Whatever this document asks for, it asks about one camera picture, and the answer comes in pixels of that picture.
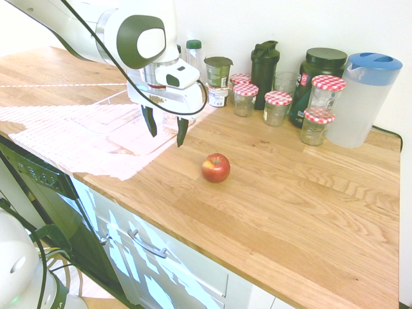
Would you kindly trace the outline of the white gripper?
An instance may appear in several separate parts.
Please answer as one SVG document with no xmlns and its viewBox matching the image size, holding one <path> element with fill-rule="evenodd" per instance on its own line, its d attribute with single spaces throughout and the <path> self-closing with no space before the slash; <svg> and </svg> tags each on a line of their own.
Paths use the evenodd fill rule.
<svg viewBox="0 0 412 309">
<path fill-rule="evenodd" d="M 159 108 L 146 100 L 133 85 L 127 82 L 129 99 L 142 105 L 142 116 L 152 137 L 157 135 L 157 126 L 153 116 L 153 109 L 166 109 L 168 113 L 175 113 L 177 118 L 178 133 L 176 144 L 180 147 L 185 139 L 189 127 L 188 120 L 197 119 L 201 114 L 201 86 L 197 83 L 185 89 L 166 87 L 154 89 L 141 79 L 138 70 L 126 70 L 128 77 L 135 83 L 143 95 L 156 103 Z"/>
</svg>

